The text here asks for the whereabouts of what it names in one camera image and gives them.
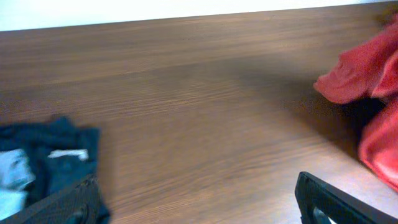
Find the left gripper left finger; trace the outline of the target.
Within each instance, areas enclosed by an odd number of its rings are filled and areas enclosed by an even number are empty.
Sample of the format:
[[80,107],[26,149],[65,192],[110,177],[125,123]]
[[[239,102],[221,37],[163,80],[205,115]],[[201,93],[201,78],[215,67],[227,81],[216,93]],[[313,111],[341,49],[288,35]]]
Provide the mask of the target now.
[[91,174],[1,220],[1,224],[101,223],[101,192]]

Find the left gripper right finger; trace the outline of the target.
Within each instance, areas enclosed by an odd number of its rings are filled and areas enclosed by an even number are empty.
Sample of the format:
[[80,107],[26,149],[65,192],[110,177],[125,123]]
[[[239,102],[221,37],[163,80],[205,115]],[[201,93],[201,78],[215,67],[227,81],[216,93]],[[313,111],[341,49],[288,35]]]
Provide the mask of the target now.
[[300,172],[295,198],[303,224],[397,224],[394,218],[309,172]]

